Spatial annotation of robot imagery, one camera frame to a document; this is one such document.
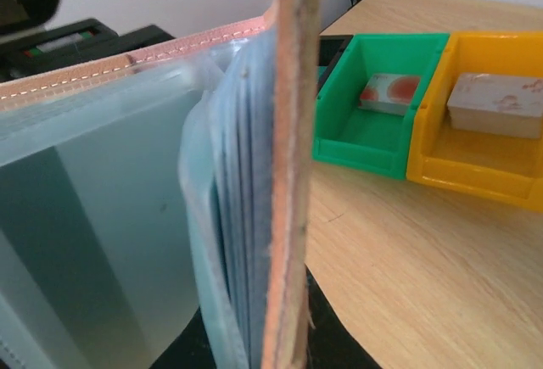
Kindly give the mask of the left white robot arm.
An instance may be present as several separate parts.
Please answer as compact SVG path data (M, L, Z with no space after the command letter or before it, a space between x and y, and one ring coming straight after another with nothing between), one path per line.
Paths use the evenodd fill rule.
M157 25L126 34L95 18L52 30L49 21L60 0L1 0L1 81L13 81L52 70L150 47L173 38Z

